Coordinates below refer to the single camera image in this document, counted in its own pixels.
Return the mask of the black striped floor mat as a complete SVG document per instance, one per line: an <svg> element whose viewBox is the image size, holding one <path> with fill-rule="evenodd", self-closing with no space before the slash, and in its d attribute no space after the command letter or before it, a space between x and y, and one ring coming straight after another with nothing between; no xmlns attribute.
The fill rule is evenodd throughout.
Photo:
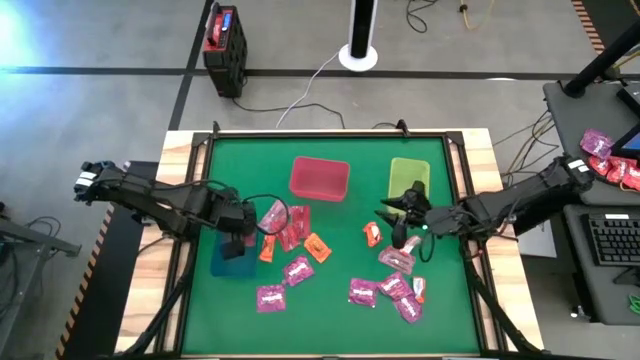
<svg viewBox="0 0 640 360"><path fill-rule="evenodd" d="M570 0L597 54L640 20L640 0Z"/></svg>
<svg viewBox="0 0 640 360"><path fill-rule="evenodd" d="M128 349L164 298L170 250L142 259L138 251L160 231L109 204L59 336L55 360L105 360Z"/></svg>

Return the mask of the red black power station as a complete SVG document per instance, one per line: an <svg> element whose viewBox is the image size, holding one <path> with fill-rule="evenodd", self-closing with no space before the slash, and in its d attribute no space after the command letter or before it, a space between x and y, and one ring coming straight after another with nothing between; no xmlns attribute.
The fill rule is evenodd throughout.
<svg viewBox="0 0 640 360"><path fill-rule="evenodd" d="M247 40L237 7L215 1L205 27L202 59L220 97L242 95L247 58Z"/></svg>

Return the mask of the dark grey desk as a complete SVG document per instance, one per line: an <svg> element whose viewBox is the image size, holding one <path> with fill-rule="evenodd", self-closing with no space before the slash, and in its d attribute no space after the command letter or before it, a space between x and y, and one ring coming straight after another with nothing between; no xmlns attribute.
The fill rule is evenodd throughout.
<svg viewBox="0 0 640 360"><path fill-rule="evenodd" d="M567 205L563 209L579 305L592 322L605 325L640 326L640 266L609 267L595 263L588 244L583 216L602 213L635 213L635 207L588 207Z"/></svg>

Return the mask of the grey metal cart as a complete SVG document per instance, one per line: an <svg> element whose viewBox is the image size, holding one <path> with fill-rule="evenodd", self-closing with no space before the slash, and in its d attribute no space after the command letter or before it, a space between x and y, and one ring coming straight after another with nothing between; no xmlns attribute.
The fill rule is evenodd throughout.
<svg viewBox="0 0 640 360"><path fill-rule="evenodd" d="M9 358L14 327L44 265L60 253L77 257L82 248L57 237L62 228L57 218L40 216L21 225L5 207L0 201L0 360Z"/></svg>

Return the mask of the green table mat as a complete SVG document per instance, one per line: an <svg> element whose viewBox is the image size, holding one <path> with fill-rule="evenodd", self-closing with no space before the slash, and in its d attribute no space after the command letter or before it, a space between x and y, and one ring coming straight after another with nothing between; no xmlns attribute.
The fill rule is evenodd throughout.
<svg viewBox="0 0 640 360"><path fill-rule="evenodd" d="M364 226L388 195L391 160L427 161L429 198L435 205L453 201L443 143L438 138L224 139L215 143L211 175L252 197L259 214L276 198L290 205L293 161L308 156L347 162L350 178L345 199L311 203L311 229L332 250L315 274L286 291L286 309L258 313L256 290L278 284L283 269L304 254L303 247L277 251L272 263L257 260L254 277L214 277L210 261L215 234L204 231L184 330L187 355L286 354L444 354L479 349L474 314L458 240L428 242L429 262L414 272L426 279L420 320L410 324L387 296L374 308L348 301L350 281L381 281L391 269L367 246Z"/></svg>

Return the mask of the blue plastic bin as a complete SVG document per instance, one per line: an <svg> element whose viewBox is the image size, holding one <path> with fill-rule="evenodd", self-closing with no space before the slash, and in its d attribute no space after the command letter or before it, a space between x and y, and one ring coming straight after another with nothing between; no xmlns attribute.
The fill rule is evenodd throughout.
<svg viewBox="0 0 640 360"><path fill-rule="evenodd" d="M231 242L228 233L215 234L214 248L210 261L210 273L214 277L254 277L256 274L257 247L256 232L244 238L244 254L232 259L223 258L223 249Z"/></svg>

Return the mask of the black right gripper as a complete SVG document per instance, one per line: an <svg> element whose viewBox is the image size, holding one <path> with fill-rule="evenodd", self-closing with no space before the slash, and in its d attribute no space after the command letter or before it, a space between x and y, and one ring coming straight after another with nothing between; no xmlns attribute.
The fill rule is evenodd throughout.
<svg viewBox="0 0 640 360"><path fill-rule="evenodd" d="M410 198L394 197L381 200L392 208L407 208L404 222L412 227L426 226L434 235L442 236L453 232L453 209L451 207L432 207L428 202L413 204ZM397 213L375 210L374 213L389 225L401 223L403 217Z"/></svg>

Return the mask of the yellow plastic bin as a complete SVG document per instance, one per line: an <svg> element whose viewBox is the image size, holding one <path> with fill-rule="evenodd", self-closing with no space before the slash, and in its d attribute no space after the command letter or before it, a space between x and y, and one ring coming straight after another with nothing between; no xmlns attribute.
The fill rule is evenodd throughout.
<svg viewBox="0 0 640 360"><path fill-rule="evenodd" d="M389 197L399 197L411 188L415 181L424 184L425 195L429 195L430 164L424 160L395 157L391 160Z"/></svg>

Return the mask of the black table frame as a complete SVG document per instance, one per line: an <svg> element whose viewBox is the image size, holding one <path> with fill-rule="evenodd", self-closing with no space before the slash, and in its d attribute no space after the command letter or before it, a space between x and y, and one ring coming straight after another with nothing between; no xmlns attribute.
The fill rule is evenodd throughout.
<svg viewBox="0 0 640 360"><path fill-rule="evenodd" d="M171 131L165 137L157 170L157 179L170 184L201 178L215 180L211 175L213 148L217 141L224 139L438 138L443 143L449 181L453 191L451 204L465 196L501 189L502 182L487 130L479 128L453 130L413 129L410 133L411 136L405 138L402 132L391 129L273 130L257 132L222 130L219 133L219 138L214 140L211 138L212 131ZM148 355L167 355L190 359L332 357L336 360L347 360L349 358L371 357L387 359L396 357L440 357L443 355L471 356L477 355L484 350L513 349L514 342L508 339L506 332L499 327L488 306L471 287L471 280L475 272L480 272L483 275L487 286L491 289L501 308L527 341L535 347L542 346L542 338L519 253L519 245L514 238L513 231L506 229L501 236L490 239L484 249L479 249L475 243L462 241L455 236L447 236L456 238L459 243L458 250L463 261L479 345L479 349L475 353L187 355L183 351L184 330L195 275L198 246L202 233L207 230L212 231L209 229L203 230L195 241L191 243L166 242L162 239L160 233L153 240L144 244L138 251L138 255L142 259L148 259L152 254L158 255L162 245L166 245L169 248L169 264L163 300L174 285L177 276L185 275L187 278L185 293L170 311L164 333L156 336L148 346Z"/></svg>

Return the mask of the black screen device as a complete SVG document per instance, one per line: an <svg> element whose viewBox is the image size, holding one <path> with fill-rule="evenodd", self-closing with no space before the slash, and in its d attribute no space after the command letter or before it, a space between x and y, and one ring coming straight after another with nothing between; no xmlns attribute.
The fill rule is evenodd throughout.
<svg viewBox="0 0 640 360"><path fill-rule="evenodd" d="M615 141L611 154L640 161L640 123Z"/></svg>

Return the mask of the pink plastic bin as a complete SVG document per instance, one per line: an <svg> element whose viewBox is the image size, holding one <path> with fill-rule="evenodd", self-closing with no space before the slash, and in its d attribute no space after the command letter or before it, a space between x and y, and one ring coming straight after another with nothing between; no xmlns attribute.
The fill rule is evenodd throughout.
<svg viewBox="0 0 640 360"><path fill-rule="evenodd" d="M301 198L342 202L349 177L350 165L346 162L298 156L293 161L289 189Z"/></svg>

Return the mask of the purple Skittles pack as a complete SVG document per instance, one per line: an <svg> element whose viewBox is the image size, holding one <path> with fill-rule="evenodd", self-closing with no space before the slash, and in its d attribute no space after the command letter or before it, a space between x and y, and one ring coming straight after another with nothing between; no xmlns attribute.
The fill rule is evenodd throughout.
<svg viewBox="0 0 640 360"><path fill-rule="evenodd" d="M353 304L374 308L377 303L378 283L360 278L350 281L348 301Z"/></svg>
<svg viewBox="0 0 640 360"><path fill-rule="evenodd" d="M259 286L256 290L258 313L281 312L286 309L286 288L282 284Z"/></svg>
<svg viewBox="0 0 640 360"><path fill-rule="evenodd" d="M393 305L401 317L410 324L413 324L422 318L422 305L413 295L408 295L398 300L394 300Z"/></svg>
<svg viewBox="0 0 640 360"><path fill-rule="evenodd" d="M379 282L378 288L384 295L390 297L393 301L397 301L414 294L403 274L398 271L392 273L383 281Z"/></svg>
<svg viewBox="0 0 640 360"><path fill-rule="evenodd" d="M589 128L584 132L579 145L586 153L600 159L607 159L611 156L611 148L614 142L613 139L605 133Z"/></svg>
<svg viewBox="0 0 640 360"><path fill-rule="evenodd" d="M296 257L283 269L284 282L291 287L295 287L314 274L315 270L305 255Z"/></svg>

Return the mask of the black keyboard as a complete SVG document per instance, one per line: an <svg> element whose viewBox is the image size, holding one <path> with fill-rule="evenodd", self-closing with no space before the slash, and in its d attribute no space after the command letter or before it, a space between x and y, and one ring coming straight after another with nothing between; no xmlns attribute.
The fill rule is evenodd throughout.
<svg viewBox="0 0 640 360"><path fill-rule="evenodd" d="M588 214L583 222L597 265L640 266L640 214Z"/></svg>

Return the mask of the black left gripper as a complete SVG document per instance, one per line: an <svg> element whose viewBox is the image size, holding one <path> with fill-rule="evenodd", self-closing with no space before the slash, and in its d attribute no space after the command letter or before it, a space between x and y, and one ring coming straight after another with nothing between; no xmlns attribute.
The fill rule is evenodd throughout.
<svg viewBox="0 0 640 360"><path fill-rule="evenodd" d="M238 202L222 197L214 199L214 225L217 230L250 235L256 227L256 209L252 202ZM220 244L223 260L242 257L245 254L243 240L228 240Z"/></svg>

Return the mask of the black monitor pole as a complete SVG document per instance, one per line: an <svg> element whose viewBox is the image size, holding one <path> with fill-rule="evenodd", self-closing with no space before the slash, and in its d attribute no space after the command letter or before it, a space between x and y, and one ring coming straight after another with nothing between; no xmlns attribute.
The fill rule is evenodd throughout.
<svg viewBox="0 0 640 360"><path fill-rule="evenodd" d="M640 20L633 23L609 47L591 61L571 81L562 86L563 92L572 98L581 97L587 86L603 75L624 54L640 42Z"/></svg>

